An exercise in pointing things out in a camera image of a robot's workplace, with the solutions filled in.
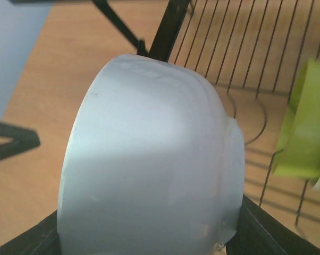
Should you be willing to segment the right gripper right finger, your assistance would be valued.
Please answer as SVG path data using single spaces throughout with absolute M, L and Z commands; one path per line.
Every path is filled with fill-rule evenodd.
M 320 254 L 320 248 L 301 238 L 269 213 L 243 196 L 235 236 L 226 244 L 227 254 Z

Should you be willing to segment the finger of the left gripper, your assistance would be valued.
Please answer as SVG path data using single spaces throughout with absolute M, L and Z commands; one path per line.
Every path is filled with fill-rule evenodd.
M 41 145 L 35 130 L 0 122 L 0 137 L 11 141 L 0 144 L 0 161 L 35 149 Z

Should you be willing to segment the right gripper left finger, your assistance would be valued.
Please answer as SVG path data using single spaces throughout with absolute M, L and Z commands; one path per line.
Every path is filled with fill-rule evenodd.
M 0 246 L 0 255 L 62 254 L 57 233 L 57 210 L 34 227 Z

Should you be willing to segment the lime green bowl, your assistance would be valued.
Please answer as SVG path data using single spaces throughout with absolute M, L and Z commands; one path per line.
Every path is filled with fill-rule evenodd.
M 320 177 L 320 62 L 308 61 L 297 77 L 274 156 L 276 175 Z

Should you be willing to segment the black wire dish rack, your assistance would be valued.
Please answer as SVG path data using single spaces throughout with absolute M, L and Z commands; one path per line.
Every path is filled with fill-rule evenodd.
M 245 138 L 245 194 L 288 226 L 320 227 L 320 192 L 274 176 L 272 158 L 298 73 L 320 60 L 320 1 L 194 1 L 170 63 L 203 75 Z

